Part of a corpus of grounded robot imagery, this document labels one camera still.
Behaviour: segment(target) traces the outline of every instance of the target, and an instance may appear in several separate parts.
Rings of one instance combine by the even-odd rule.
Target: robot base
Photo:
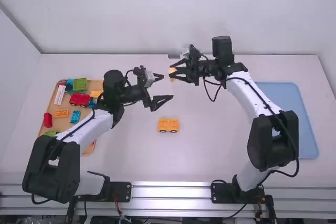
[[[242,191],[237,182],[236,175],[232,183],[212,183],[211,201],[214,204],[264,204],[265,192],[263,185],[249,191]]]

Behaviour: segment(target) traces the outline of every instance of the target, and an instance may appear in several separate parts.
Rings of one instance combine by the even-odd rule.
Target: yellow lego brick
[[[68,110],[55,110],[54,112],[54,118],[67,118],[68,115]]]
[[[101,90],[92,90],[91,93],[90,93],[90,96],[97,98],[102,92],[103,91],[101,91]]]

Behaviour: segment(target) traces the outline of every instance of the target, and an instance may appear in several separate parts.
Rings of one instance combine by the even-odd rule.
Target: orange toy car
[[[177,119],[160,118],[157,126],[157,130],[160,132],[170,131],[176,133],[180,130],[180,123]]]

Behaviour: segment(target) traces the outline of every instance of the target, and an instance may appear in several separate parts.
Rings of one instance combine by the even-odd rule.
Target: red toy car
[[[79,105],[83,108],[86,108],[90,103],[90,96],[88,94],[74,93],[71,96],[69,103],[72,106]]]

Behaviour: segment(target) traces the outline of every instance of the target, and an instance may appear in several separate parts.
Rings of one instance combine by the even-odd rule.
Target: blue mat
[[[299,117],[299,158],[319,156],[313,130],[298,86],[291,82],[256,82],[265,95],[284,111],[293,110]]]

